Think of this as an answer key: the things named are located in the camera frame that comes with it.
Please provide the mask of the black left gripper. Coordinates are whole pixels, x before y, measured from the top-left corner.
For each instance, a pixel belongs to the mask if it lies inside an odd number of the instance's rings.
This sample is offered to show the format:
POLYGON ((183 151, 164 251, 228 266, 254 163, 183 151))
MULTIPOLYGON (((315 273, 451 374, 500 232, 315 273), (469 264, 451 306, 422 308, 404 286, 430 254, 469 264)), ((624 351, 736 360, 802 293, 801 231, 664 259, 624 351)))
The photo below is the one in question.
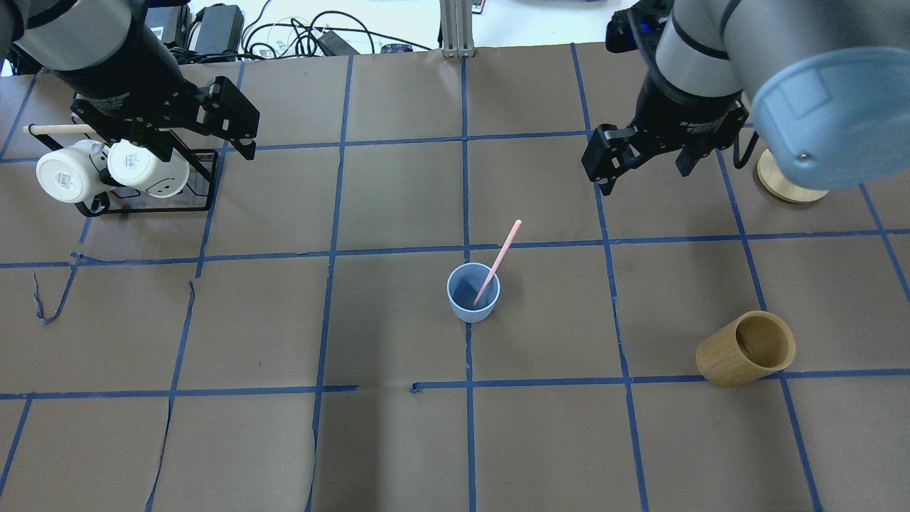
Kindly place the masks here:
POLYGON ((227 77, 218 75, 199 87, 179 72, 149 78, 71 72, 77 97, 71 110, 107 142, 131 142, 156 158, 185 152, 174 129, 217 137, 246 160, 254 159, 259 110, 227 77))

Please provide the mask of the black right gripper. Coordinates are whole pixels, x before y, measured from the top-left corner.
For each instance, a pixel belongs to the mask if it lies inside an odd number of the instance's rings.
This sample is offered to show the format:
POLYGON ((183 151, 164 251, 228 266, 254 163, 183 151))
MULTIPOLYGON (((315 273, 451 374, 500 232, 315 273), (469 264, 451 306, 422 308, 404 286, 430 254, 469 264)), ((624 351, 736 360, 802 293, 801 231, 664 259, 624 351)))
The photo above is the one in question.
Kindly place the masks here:
POLYGON ((626 127, 595 127, 581 157, 582 168, 605 196, 624 173, 663 154, 675 153, 676 168, 688 177, 709 153, 734 146, 746 120, 741 91, 721 97, 695 96, 647 75, 633 120, 626 127))

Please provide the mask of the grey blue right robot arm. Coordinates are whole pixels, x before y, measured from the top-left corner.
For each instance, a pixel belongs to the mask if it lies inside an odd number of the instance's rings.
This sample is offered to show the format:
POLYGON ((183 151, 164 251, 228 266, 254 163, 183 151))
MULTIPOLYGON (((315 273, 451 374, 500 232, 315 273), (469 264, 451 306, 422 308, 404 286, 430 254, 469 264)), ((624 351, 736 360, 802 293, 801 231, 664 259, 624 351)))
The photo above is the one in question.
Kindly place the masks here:
POLYGON ((639 1, 606 26, 612 54, 648 72, 633 120, 601 124, 581 163, 610 195, 621 175, 677 154, 686 177, 745 123, 784 177, 842 189, 908 169, 906 1, 639 1))

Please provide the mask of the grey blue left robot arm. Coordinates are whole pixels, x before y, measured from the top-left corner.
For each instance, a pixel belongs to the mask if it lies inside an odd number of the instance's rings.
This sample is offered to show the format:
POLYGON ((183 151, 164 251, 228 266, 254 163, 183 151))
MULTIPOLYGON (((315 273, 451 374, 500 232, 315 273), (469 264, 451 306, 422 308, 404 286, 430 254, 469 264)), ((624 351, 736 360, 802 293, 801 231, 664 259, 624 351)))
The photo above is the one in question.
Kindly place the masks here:
POLYGON ((226 77, 199 87, 145 23, 146 1, 4 1, 2 50, 16 46, 65 82, 72 111, 109 143, 189 155, 176 129, 256 152, 260 113, 226 77))

